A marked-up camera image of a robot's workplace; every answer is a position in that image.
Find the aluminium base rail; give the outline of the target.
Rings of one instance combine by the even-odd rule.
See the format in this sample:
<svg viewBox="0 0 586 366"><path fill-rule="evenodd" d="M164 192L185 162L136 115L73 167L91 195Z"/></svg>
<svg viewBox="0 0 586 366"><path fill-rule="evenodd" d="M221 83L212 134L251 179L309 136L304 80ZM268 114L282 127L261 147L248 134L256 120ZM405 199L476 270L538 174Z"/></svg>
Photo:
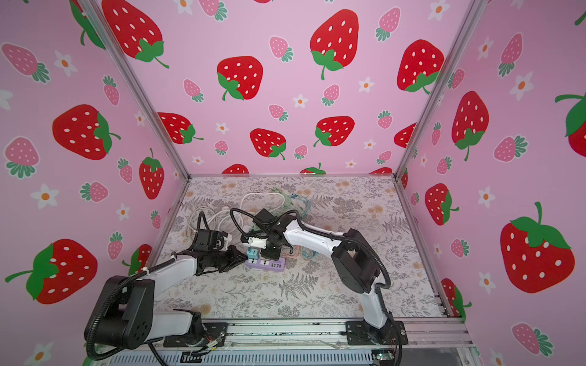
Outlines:
<svg viewBox="0 0 586 366"><path fill-rule="evenodd" d="M358 319L214 320L215 345L160 340L105 360L105 365L481 365L455 318L402 318L399 339L378 345Z"/></svg>

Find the aluminium corner post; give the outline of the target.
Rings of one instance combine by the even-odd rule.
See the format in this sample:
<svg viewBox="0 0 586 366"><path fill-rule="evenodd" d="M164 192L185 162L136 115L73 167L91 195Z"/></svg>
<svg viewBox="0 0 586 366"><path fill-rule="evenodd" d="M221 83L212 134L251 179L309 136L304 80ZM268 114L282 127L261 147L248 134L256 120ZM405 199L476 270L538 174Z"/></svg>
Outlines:
<svg viewBox="0 0 586 366"><path fill-rule="evenodd" d="M475 0L471 1L470 6L463 18L460 29L454 37L449 53L446 55L445 63L443 64L442 70L439 72L439 76L436 82L433 84L433 89L430 92L424 109L421 112L420 118L416 123L414 132L407 145L407 149L401 158L400 164L395 172L395 180L398 181L404 174L405 169L411 161L411 157L414 155L415 149L418 147L428 124L432 120L433 113L439 105L440 98L444 95L447 89L447 82L451 73L455 70L462 54L467 47L474 31L476 30L479 21L482 18L482 14L488 5L488 1Z"/></svg>
<svg viewBox="0 0 586 366"><path fill-rule="evenodd" d="M172 140L166 132L165 127L163 126L163 122L160 120L160 117L150 102L148 95L140 84L140 79L138 79L136 73L131 67L131 64L129 64L127 55L119 46L114 33L107 24L105 16L102 13L101 1L81 0L79 3L81 4L82 9L85 11L86 16L94 27L96 33L101 38L111 59L113 60L118 71L125 80L129 90L131 91L132 96L139 105L141 111L144 113L145 117L148 119L151 128L157 135L157 138L174 164L179 175L184 181L189 181L191 175L186 168L186 165L179 156L179 153L177 152Z"/></svg>

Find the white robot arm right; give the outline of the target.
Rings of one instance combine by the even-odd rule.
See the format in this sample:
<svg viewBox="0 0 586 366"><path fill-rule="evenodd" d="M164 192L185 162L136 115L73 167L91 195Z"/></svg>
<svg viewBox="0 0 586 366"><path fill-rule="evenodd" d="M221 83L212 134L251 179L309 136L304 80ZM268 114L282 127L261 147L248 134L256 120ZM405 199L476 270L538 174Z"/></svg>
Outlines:
<svg viewBox="0 0 586 366"><path fill-rule="evenodd" d="M355 332L355 337L377 345L402 346L402 329L382 295L392 285L389 271L359 231L319 229L305 224L294 211L271 221L255 220L255 224L268 248L300 246L331 258L341 282L358 294L363 307L364 335Z"/></svg>

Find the aluminium corner post left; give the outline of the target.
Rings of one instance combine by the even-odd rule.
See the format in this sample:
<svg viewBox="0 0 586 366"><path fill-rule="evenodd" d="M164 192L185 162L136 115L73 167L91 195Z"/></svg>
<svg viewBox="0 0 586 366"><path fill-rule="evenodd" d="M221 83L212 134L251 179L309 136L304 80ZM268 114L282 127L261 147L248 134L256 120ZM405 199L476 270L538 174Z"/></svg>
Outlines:
<svg viewBox="0 0 586 366"><path fill-rule="evenodd" d="M82 9L85 11L86 16L94 27L96 33L101 38L111 59L113 60L118 71L125 80L129 90L131 91L132 96L139 105L141 111L144 113L145 117L148 119L151 128L157 135L157 138L174 164L179 175L184 181L189 181L191 175L186 168L186 165L179 156L179 153L177 152L172 140L166 132L165 127L163 126L163 122L160 120L160 117L150 102L148 95L140 84L140 79L138 79L136 73L131 67L131 64L129 64L127 55L119 46L114 33L107 24L105 16L102 13L101 1L81 0L79 3L81 4Z"/></svg>

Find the purple power strip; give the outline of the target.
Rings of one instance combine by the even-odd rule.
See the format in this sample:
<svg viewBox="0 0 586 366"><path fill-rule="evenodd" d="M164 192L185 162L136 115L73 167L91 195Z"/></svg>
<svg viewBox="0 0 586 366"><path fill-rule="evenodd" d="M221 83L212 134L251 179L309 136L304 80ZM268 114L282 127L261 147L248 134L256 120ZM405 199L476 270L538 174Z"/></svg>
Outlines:
<svg viewBox="0 0 586 366"><path fill-rule="evenodd" d="M285 271L285 259L281 258L277 261L267 259L248 259L244 265L247 268L263 270L263 271L274 271L284 272Z"/></svg>

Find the aluminium corner post right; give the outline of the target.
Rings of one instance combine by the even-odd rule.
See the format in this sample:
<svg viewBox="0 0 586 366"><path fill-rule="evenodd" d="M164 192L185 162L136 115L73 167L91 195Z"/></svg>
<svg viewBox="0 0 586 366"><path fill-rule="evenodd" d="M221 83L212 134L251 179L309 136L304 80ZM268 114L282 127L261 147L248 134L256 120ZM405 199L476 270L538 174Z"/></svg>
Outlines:
<svg viewBox="0 0 586 366"><path fill-rule="evenodd" d="M400 164L395 172L395 180L398 181L404 174L405 169L411 161L411 157L414 155L415 149L418 147L428 124L432 120L433 113L439 105L440 98L444 95L447 89L447 82L451 73L455 70L462 54L467 47L474 31L476 30L479 21L482 18L482 14L488 5L488 1L475 0L471 1L470 6L463 18L460 29L454 37L449 53L446 55L445 63L443 64L442 70L439 72L439 76L436 82L433 84L433 89L430 92L424 109L421 112L420 118L416 123L414 132L407 145L407 149L401 158Z"/></svg>

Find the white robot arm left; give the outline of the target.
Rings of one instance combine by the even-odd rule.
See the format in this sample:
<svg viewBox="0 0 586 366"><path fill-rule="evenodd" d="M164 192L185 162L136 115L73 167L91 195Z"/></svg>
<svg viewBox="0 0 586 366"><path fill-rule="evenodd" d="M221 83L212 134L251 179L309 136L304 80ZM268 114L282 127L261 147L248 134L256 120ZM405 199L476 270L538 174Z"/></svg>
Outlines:
<svg viewBox="0 0 586 366"><path fill-rule="evenodd" d="M230 271L247 261L247 255L230 245L209 252L183 250L154 267L143 267L131 276L113 276L105 282L84 331L89 359L102 361L124 350L148 345L160 364L165 364L153 344L176 337L188 346L201 345L200 355L213 343L192 310L157 313L155 299L191 277Z"/></svg>

